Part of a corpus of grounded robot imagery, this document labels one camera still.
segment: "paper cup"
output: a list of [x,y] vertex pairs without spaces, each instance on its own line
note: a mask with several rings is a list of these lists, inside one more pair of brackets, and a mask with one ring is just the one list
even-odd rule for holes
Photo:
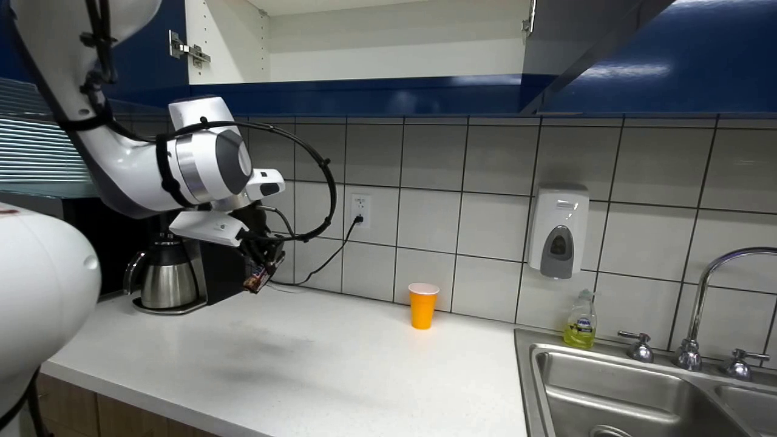
[[415,283],[409,287],[409,295],[411,295],[411,326],[415,331],[432,328],[439,287]]

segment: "kitchen counter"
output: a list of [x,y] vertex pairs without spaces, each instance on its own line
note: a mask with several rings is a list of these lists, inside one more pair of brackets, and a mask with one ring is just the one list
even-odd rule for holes
[[44,374],[209,431],[279,437],[521,437],[512,328],[264,287],[183,318],[98,307]]

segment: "power cord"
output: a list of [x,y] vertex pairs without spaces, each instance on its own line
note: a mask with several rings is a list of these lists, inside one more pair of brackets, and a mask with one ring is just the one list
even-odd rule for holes
[[349,223],[339,249],[325,263],[321,263],[316,269],[311,269],[304,283],[276,283],[276,280],[269,280],[269,285],[281,285],[281,287],[304,287],[304,285],[309,285],[316,274],[321,274],[345,251],[345,246],[349,244],[349,235],[355,233],[356,223],[365,223],[365,216],[355,216],[355,221]]

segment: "soap dispenser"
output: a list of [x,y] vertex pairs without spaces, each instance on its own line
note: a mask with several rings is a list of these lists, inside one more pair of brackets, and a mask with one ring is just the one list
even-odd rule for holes
[[540,190],[530,241],[531,269],[559,280],[580,273],[587,204],[585,190]]

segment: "yellow bottle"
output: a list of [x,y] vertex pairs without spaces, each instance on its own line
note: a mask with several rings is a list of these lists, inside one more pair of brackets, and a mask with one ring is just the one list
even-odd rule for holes
[[569,348],[591,351],[597,338],[594,328],[594,297],[592,292],[582,289],[575,312],[562,328],[562,341]]

